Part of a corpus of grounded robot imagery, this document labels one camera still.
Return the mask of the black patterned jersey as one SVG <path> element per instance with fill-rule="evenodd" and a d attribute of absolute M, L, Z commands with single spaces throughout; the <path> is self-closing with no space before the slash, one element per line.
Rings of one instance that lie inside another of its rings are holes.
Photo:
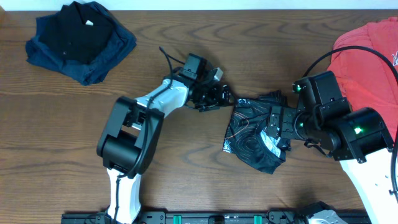
<path fill-rule="evenodd" d="M 256 170 L 273 174 L 285 162 L 291 143 L 289 139 L 268 135 L 267 121 L 273 106 L 285 105 L 287 97 L 280 90 L 257 98 L 236 99 L 226 128 L 223 151 L 236 155 Z"/>

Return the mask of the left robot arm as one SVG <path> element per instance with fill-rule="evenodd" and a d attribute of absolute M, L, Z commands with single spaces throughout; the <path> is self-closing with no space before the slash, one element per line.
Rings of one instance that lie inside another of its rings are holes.
<path fill-rule="evenodd" d="M 218 80 L 196 83 L 168 77 L 142 97 L 116 100 L 96 150 L 111 184 L 105 223 L 133 223 L 139 216 L 141 176 L 153 160 L 164 119 L 188 101 L 201 112 L 217 110 L 232 105 L 233 94 Z"/>

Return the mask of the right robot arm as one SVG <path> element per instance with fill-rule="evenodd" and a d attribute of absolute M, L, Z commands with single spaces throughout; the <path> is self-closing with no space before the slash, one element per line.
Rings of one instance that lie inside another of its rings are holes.
<path fill-rule="evenodd" d="M 377 111 L 351 111 L 345 101 L 301 108 L 273 106 L 267 134 L 302 140 L 338 161 L 356 187 L 370 221 L 397 222 L 397 149 Z"/>

